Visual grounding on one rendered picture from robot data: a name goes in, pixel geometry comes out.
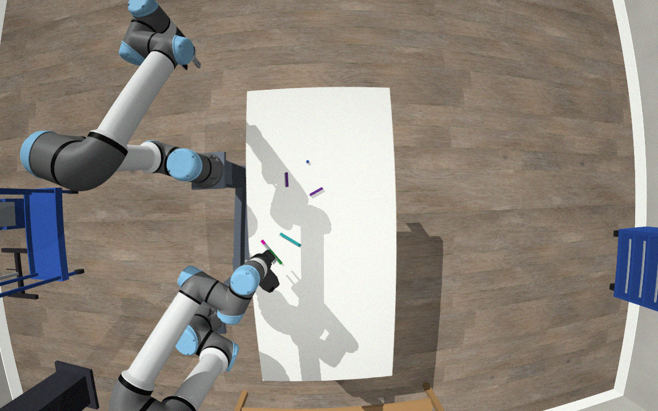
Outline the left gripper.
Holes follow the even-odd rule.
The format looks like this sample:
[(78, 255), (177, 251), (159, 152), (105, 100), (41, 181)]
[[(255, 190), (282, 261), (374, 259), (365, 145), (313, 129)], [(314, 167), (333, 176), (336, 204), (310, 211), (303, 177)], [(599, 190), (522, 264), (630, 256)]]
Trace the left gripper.
[[(179, 28), (175, 26), (172, 20), (170, 20), (170, 26), (168, 27), (168, 30), (166, 30), (163, 34), (179, 35), (180, 37), (185, 37), (185, 35), (183, 35), (183, 33), (179, 30)], [(196, 49), (194, 49), (194, 55), (192, 61), (198, 68), (200, 68), (201, 63), (199, 63), (198, 59), (195, 57), (195, 54), (196, 54)], [(181, 65), (181, 67), (183, 67), (185, 70), (187, 70), (187, 66), (188, 65)]]

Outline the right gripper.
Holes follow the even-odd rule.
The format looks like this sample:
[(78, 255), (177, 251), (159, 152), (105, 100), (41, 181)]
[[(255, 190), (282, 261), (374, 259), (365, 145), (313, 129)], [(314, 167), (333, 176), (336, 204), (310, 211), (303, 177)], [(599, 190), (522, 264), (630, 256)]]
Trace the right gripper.
[(252, 259), (249, 259), (248, 261), (250, 260), (258, 261), (264, 268), (264, 278), (261, 283), (259, 283), (259, 286), (262, 287), (264, 291), (274, 291), (274, 289), (280, 284), (276, 274), (271, 270), (272, 263), (276, 264), (276, 261), (278, 260), (276, 256), (274, 256), (270, 250), (266, 250), (263, 254), (252, 256)]

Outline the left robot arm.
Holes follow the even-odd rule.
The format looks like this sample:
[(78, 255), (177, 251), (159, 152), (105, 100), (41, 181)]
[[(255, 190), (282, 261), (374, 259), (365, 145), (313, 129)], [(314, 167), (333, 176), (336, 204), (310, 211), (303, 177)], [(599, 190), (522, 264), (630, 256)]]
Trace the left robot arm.
[(127, 145), (178, 63), (186, 65), (194, 55), (190, 39), (163, 34), (170, 18), (155, 0), (130, 0), (128, 9), (133, 17), (119, 55), (138, 65), (138, 70), (88, 137), (35, 132), (22, 144), (22, 166), (39, 179), (73, 191), (95, 189), (116, 171), (165, 174), (211, 188), (223, 175), (223, 164), (216, 155), (156, 140)]

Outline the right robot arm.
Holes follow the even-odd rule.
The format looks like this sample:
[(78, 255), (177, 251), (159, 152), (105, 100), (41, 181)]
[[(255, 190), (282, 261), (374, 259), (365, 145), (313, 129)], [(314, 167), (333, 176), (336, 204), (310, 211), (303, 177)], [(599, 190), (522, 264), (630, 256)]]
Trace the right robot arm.
[[(238, 344), (216, 332), (222, 322), (240, 322), (263, 278), (263, 266), (253, 260), (235, 270), (229, 287), (194, 266), (186, 267), (178, 278), (180, 291), (113, 386), (108, 411), (198, 411), (239, 351)], [(174, 396), (160, 402), (151, 397), (154, 381), (175, 347), (185, 356), (196, 354), (199, 362)]]

